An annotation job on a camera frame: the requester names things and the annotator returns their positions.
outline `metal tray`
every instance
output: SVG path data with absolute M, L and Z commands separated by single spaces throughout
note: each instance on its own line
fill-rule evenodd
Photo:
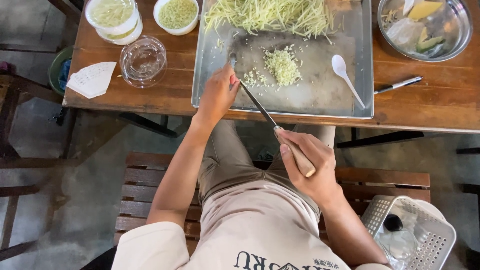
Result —
M 214 2 L 215 0 L 203 2 L 202 15 L 208 12 Z M 205 31 L 205 20 L 202 16 L 193 76 L 192 105 L 198 107 L 207 79 L 214 70 L 229 62 L 230 52 L 235 52 L 238 62 L 234 69 L 239 78 L 256 67 L 267 77 L 269 85 L 275 85 L 250 88 L 254 95 L 258 95 L 258 100 L 268 112 L 299 116 L 372 118 L 371 1 L 328 0 L 326 3 L 330 10 L 336 12 L 333 30 L 337 30 L 342 20 L 344 21 L 343 31 L 340 27 L 336 33 L 329 35 L 334 45 L 330 45 L 324 36 L 311 37 L 307 41 L 303 41 L 301 36 L 283 32 L 262 31 L 258 32 L 258 36 L 251 36 L 226 21 L 216 31 Z M 217 47 L 218 39 L 224 41 L 222 50 Z M 263 49 L 260 47 L 282 49 L 291 44 L 295 44 L 293 49 L 296 50 L 296 57 L 303 60 L 303 65 L 299 67 L 303 80 L 276 91 L 276 80 L 263 69 Z M 365 109 L 355 100 L 345 81 L 333 73 L 331 58 L 335 54 L 344 57 L 347 74 L 354 82 Z M 258 112 L 243 90 L 239 91 L 230 109 Z

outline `khaki pants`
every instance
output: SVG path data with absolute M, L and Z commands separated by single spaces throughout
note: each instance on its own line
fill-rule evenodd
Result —
M 298 124 L 293 131 L 312 134 L 328 147 L 333 148 L 334 126 Z M 198 174 L 201 205 L 203 206 L 211 195 L 219 191 L 257 180 L 266 180 L 291 190 L 310 205 L 317 219 L 320 217 L 318 206 L 313 200 L 296 189 L 288 179 L 279 153 L 266 171 L 254 167 L 247 149 L 237 135 L 235 122 L 220 120 L 208 139 Z

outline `wooden knife handle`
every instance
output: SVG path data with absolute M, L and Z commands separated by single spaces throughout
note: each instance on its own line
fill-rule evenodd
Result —
M 279 132 L 283 130 L 282 127 L 279 127 L 275 129 L 275 137 L 277 138 L 278 142 L 281 144 L 286 144 L 288 147 L 290 147 L 290 150 L 293 153 L 293 158 L 295 159 L 295 162 L 297 163 L 297 167 L 301 174 L 303 174 L 306 177 L 311 176 L 312 174 L 315 173 L 315 166 L 308 160 L 308 158 L 305 156 L 305 154 L 302 152 L 300 147 L 295 144 L 294 142 L 284 139 L 279 135 Z

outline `white bowl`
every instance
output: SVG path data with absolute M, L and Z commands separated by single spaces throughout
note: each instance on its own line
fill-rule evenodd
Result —
M 92 9 L 100 2 L 101 0 L 90 0 L 85 8 L 85 17 L 87 18 L 88 23 L 95 27 L 97 30 L 101 30 L 104 34 L 110 35 L 121 35 L 130 31 L 132 28 L 135 27 L 135 24 L 138 21 L 140 14 L 138 13 L 137 3 L 134 0 L 129 0 L 129 2 L 133 6 L 133 12 L 130 18 L 128 18 L 124 23 L 118 26 L 106 27 L 98 25 L 93 18 L 91 17 Z
M 116 44 L 116 45 L 127 45 L 127 44 L 130 44 L 130 43 L 132 43 L 132 42 L 134 42 L 138 39 L 138 37 L 142 33 L 143 28 L 144 28 L 144 26 L 142 24 L 142 17 L 140 16 L 138 18 L 138 24 L 135 27 L 135 30 L 133 32 L 131 32 L 130 35 L 128 35 L 124 38 L 111 39 L 111 38 L 108 38 L 107 34 L 103 33 L 101 30 L 96 29 L 96 32 L 105 41 L 108 41 L 108 42 Z
M 155 18 L 156 24 L 158 26 L 162 27 L 165 31 L 167 31 L 167 33 L 170 33 L 172 35 L 181 36 L 181 35 L 188 34 L 189 32 L 191 32 L 195 28 L 195 26 L 197 26 L 197 23 L 198 23 L 198 3 L 197 3 L 197 1 L 196 0 L 190 0 L 193 3 L 195 3 L 195 6 L 197 7 L 197 16 L 195 16 L 195 18 L 193 19 L 193 21 L 189 25 L 187 25 L 184 28 L 180 28 L 180 29 L 166 28 L 165 26 L 163 26 L 158 21 L 158 14 L 160 13 L 160 8 L 162 8 L 163 5 L 165 5 L 169 1 L 170 0 L 158 0 L 155 4 L 155 7 L 153 7 L 153 17 Z

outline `stacked plastic containers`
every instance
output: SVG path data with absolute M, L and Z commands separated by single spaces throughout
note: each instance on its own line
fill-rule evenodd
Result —
M 117 45 L 134 42 L 143 30 L 134 0 L 90 0 L 85 16 L 102 39 Z

